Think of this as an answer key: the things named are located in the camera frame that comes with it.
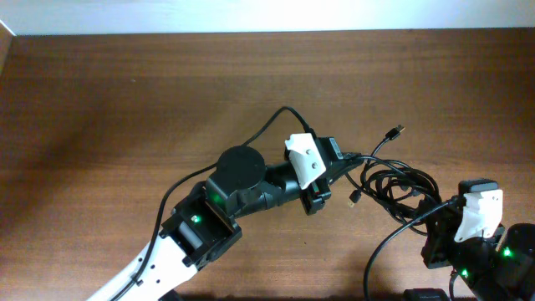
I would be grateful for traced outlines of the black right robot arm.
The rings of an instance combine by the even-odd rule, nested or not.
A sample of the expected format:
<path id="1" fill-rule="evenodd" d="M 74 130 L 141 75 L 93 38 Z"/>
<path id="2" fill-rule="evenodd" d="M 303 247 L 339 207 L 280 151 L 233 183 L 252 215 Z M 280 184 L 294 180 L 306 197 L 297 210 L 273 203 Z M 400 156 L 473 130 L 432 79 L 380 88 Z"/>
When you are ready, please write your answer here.
<path id="1" fill-rule="evenodd" d="M 533 300 L 534 225 L 500 225 L 489 238 L 477 234 L 455 242 L 460 225 L 461 211 L 455 205 L 425 218 L 425 266 L 453 268 L 479 300 Z"/>

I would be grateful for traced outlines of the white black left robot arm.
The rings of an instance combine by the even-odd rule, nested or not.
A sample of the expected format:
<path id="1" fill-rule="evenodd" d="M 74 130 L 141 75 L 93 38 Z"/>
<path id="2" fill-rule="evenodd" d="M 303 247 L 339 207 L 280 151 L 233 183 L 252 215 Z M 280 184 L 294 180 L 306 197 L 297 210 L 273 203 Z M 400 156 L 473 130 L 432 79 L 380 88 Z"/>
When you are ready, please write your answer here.
<path id="1" fill-rule="evenodd" d="M 269 165 L 250 146 L 225 150 L 206 180 L 196 183 L 167 220 L 159 218 L 142 251 L 93 300 L 178 300 L 176 287 L 215 262 L 241 237 L 237 219 L 300 200 L 321 210 L 330 186 L 363 161 L 324 147 L 286 150 Z"/>

